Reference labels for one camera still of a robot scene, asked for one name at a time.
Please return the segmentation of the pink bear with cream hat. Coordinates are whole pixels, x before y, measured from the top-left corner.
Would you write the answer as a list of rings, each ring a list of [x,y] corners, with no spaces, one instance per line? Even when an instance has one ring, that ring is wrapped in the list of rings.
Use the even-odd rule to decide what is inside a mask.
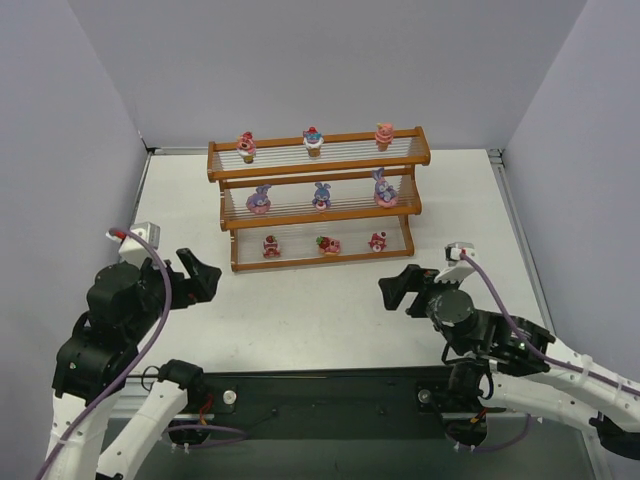
[[[387,234],[384,231],[374,232],[368,242],[374,253],[381,253],[387,247]]]

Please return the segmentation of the strawberry bear tart toy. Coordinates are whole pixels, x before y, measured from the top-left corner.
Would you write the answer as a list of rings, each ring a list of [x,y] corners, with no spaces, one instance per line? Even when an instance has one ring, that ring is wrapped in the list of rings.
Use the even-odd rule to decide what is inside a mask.
[[[341,242],[333,237],[318,236],[316,245],[318,252],[324,256],[339,255],[341,253]]]

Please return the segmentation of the purple bunny sitting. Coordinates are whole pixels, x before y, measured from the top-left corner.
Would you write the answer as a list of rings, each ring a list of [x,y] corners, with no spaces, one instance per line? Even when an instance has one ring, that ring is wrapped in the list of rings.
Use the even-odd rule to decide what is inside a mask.
[[[394,187],[385,178],[385,169],[378,168],[372,172],[375,180],[374,201],[383,208],[393,208],[398,203],[398,194]]]

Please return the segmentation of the purple bunny holding cake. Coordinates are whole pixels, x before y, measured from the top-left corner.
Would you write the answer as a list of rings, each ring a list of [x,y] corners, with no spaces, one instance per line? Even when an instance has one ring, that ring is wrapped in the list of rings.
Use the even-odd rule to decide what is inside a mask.
[[[328,183],[316,182],[315,187],[316,190],[314,192],[312,205],[319,212],[328,210],[331,207],[331,185]]]

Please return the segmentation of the small red strawberry bear toy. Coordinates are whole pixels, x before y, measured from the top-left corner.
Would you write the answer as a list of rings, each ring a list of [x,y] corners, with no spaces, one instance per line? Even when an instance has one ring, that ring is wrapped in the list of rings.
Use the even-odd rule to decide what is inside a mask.
[[[246,164],[254,161],[257,147],[253,139],[253,134],[246,131],[237,138],[236,152]]]

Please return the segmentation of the pink round bear toy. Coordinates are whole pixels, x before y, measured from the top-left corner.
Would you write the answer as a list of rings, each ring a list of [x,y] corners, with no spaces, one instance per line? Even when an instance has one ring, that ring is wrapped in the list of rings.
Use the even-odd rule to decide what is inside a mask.
[[[394,139],[394,125],[392,123],[378,123],[375,132],[375,142],[379,152],[385,152]]]

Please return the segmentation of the blue red cupcake toy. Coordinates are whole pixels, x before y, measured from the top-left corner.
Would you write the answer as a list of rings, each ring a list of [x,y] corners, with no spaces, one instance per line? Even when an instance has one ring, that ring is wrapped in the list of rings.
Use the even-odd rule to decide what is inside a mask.
[[[310,126],[307,130],[303,131],[302,138],[308,155],[311,158],[319,157],[324,144],[324,136],[322,133],[315,126]]]

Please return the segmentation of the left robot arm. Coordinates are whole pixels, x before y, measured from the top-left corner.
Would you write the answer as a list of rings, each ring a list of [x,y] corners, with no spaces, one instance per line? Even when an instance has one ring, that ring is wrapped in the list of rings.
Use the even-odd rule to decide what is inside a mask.
[[[146,403],[125,428],[125,438],[101,448],[111,410],[126,379],[159,338],[169,314],[217,293],[222,272],[190,249],[176,272],[154,251],[139,265],[109,265],[95,276],[87,310],[56,355],[54,417],[39,479],[129,479],[137,471],[172,415],[202,397],[201,368],[171,361],[160,370]]]

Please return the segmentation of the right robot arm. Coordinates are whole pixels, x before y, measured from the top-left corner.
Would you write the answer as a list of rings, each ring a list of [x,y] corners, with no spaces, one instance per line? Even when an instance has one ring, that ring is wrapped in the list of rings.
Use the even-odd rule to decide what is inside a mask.
[[[378,282],[386,310],[415,298],[406,313],[427,319],[456,361],[474,369],[468,396],[484,405],[550,415],[596,434],[620,457],[639,457],[639,384],[571,349],[545,328],[508,312],[469,256],[442,270],[408,265]]]

